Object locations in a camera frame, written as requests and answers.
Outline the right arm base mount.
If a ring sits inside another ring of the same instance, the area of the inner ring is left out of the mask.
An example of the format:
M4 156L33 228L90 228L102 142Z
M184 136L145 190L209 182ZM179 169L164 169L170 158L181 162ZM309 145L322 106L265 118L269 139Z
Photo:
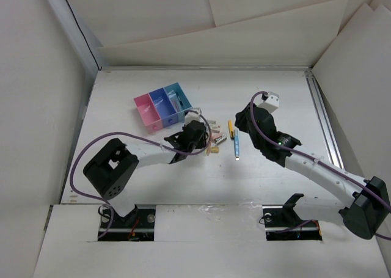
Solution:
M265 226L267 241L322 241L320 225L316 220L302 220L294 211L303 194L293 194L282 205L263 205L263 216L258 223Z

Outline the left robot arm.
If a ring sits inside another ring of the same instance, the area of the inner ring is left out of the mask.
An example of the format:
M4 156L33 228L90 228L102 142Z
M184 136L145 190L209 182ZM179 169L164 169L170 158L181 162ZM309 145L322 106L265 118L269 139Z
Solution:
M136 169L157 164L175 164L190 155L202 153L210 140L208 123L193 120L164 140L163 144L147 141L124 143L119 138L109 140L84 166L83 174L100 197L115 211L115 220L123 227L136 221L136 203L130 200L126 186Z

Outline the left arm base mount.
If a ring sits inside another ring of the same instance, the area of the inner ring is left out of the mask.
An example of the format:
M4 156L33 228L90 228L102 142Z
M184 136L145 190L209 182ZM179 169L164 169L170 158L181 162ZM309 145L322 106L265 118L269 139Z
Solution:
M98 229L98 241L154 241L155 239L155 207L135 207L124 217L114 212L110 227L111 211L105 207L99 207L100 225Z

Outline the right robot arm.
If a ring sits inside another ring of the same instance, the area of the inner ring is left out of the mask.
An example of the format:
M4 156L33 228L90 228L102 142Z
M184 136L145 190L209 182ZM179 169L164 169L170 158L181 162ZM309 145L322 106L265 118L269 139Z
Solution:
M311 202L296 192L278 209L277 217L289 232L315 220L345 226L359 238L370 240L390 214L386 183L353 175L303 149L295 137L278 131L271 113L256 104L235 115L235 127L249 135L254 148L270 162L313 181L337 198L335 203Z

